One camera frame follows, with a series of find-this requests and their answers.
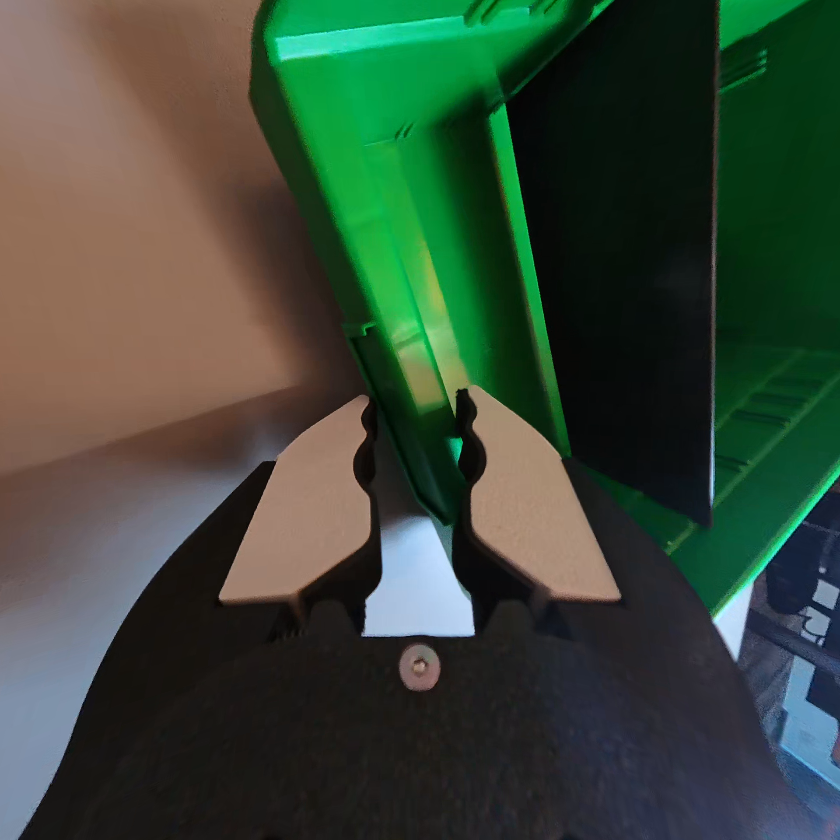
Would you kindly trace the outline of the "black bin divider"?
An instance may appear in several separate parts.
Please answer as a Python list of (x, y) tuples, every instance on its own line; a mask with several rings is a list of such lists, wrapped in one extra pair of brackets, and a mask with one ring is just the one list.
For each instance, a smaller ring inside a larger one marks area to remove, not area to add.
[(572, 455), (712, 522), (719, 2), (612, 2), (508, 101)]

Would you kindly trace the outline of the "green plastic storage bin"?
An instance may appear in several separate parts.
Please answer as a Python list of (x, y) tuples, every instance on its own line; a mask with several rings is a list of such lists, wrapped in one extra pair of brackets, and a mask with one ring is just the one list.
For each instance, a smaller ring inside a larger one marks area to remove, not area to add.
[[(408, 482), (445, 525), (460, 389), (572, 455), (508, 101), (611, 3), (263, 2), (255, 19), (257, 121)], [(719, 2), (711, 525), (582, 462), (712, 614), (838, 477), (838, 15)]]

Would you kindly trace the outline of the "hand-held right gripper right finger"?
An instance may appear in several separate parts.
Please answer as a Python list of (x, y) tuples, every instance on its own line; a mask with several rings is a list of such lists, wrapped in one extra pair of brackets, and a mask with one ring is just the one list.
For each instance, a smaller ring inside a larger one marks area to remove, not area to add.
[(453, 535), (456, 579), (476, 634), (503, 602), (536, 624), (556, 604), (619, 605), (622, 593), (560, 452), (477, 385), (457, 391), (458, 468), (465, 482)]

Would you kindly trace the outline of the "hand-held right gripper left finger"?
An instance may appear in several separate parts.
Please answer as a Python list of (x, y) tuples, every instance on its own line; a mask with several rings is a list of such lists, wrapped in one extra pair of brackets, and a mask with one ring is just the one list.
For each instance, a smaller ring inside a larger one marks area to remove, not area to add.
[(279, 604), (305, 627), (340, 603), (357, 634), (382, 580), (375, 478), (376, 405), (359, 395), (276, 458), (218, 595), (225, 607)]

